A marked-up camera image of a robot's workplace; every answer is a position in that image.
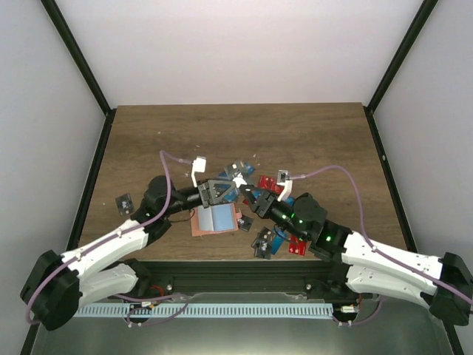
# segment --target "black wire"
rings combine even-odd
[[[187,222],[188,220],[191,220],[194,215],[195,215],[195,209],[192,209],[192,214],[189,218],[187,218],[185,220],[168,220],[168,221],[171,222],[171,223]]]
[[[278,232],[278,228],[277,228],[277,227],[278,227],[278,224],[275,223],[273,229],[274,229],[274,231],[276,232],[276,234],[278,235],[278,237],[282,238],[283,240],[285,240],[285,241],[288,242],[288,243],[292,243],[293,241],[292,241],[291,239],[287,239],[284,235],[281,235],[281,234]]]

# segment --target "cable tray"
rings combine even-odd
[[[79,309],[74,317],[123,318],[132,308],[131,303],[93,303]],[[179,311],[183,304],[163,303],[152,310],[138,310],[133,318],[166,318]],[[191,303],[179,318],[299,318],[331,320],[331,304],[309,303]]]

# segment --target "red block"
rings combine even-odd
[[[261,175],[258,180],[258,186],[260,189],[267,189],[271,190],[272,192],[275,192],[277,195],[280,195],[284,187],[279,186],[276,184],[276,180],[274,180],[274,177],[269,177],[266,175]],[[243,203],[245,205],[248,205],[247,200],[243,200]]]
[[[305,249],[307,247],[307,242],[303,242],[298,239],[298,237],[295,237],[293,235],[290,236],[290,241],[289,243],[289,252],[291,254],[297,254],[297,255],[305,255]]]

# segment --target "black metal frame edge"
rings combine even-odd
[[[406,242],[407,250],[417,253],[414,237],[412,236],[409,223],[407,222],[406,212],[402,206],[401,197],[399,196],[398,188],[396,187],[394,177],[392,176],[391,167],[389,166],[386,152],[384,151],[381,137],[379,136],[378,128],[376,127],[375,119],[369,108],[365,107],[364,113],[367,116],[368,126],[370,127],[372,139],[375,142],[376,152],[378,153],[379,161],[383,168],[384,177],[386,178],[387,187],[391,194],[394,210],[398,216],[399,225],[401,227],[402,235],[404,236],[404,241]]]
[[[417,253],[417,246],[415,245],[414,237],[412,236],[411,228],[409,227],[409,222],[407,221],[406,212],[402,206],[398,188],[396,187],[394,177],[392,176],[391,167],[389,166],[386,152],[384,151],[372,111],[368,107],[365,107],[364,112],[367,116],[368,126],[370,126],[372,139],[375,142],[376,152],[378,153],[379,161],[381,162],[381,166],[383,168],[384,177],[386,178],[389,193],[391,194],[392,202],[394,203],[394,209],[398,216],[399,225],[404,236],[404,241],[406,242],[407,250]],[[445,328],[446,335],[449,338],[453,354],[464,355],[465,353],[461,347],[455,327],[447,323],[443,323],[443,327]]]
[[[87,63],[84,55],[82,54],[81,48],[79,48],[77,42],[75,41],[74,36],[66,23],[66,20],[62,16],[61,10],[59,10],[58,4],[55,0],[41,0],[44,9],[47,11],[48,15],[51,18],[52,23],[56,27],[59,35],[61,36],[64,44],[69,50],[72,59],[74,59],[75,64],[78,69],[81,71],[82,76],[84,77],[87,85],[90,88],[90,91],[97,100],[98,105],[101,107],[103,114],[108,115],[112,109],[105,96],[103,95],[102,89],[98,85],[97,80],[95,79],[94,74],[92,73],[89,64]]]
[[[409,53],[412,45],[415,42],[415,39],[418,37],[419,33],[421,33],[423,26],[427,22],[430,13],[434,10],[437,2],[438,0],[424,0],[419,7],[419,10],[417,11],[412,23],[409,26],[409,29],[406,32],[406,35],[399,45],[398,50],[394,54],[394,57],[392,57],[391,63],[387,67],[383,78],[381,79],[375,93],[370,100],[370,103],[368,104],[368,109],[371,111],[371,113],[376,111],[376,108],[384,97],[384,94],[386,94],[386,91],[391,85],[392,80],[401,67],[404,59],[407,57],[407,53]]]
[[[81,238],[82,229],[86,221],[87,211],[89,210],[90,200],[94,192],[95,182],[97,181],[98,172],[100,170],[103,154],[105,153],[106,144],[109,140],[110,132],[112,131],[113,120],[115,119],[116,109],[113,109],[105,118],[101,136],[98,140],[97,149],[95,150],[92,165],[87,176],[86,185],[82,194],[81,202],[79,203],[78,212],[75,216],[72,231],[67,242],[67,250],[76,249]],[[33,351],[36,334],[38,333],[39,325],[31,325],[27,337],[24,341],[21,355],[29,355]]]

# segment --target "gray metal floor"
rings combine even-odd
[[[373,304],[366,301],[366,306]],[[122,319],[75,318],[57,331],[39,331],[33,355],[40,354],[450,355],[452,351],[441,323],[427,310],[387,300],[372,322],[354,328],[310,319],[176,319],[130,329]]]

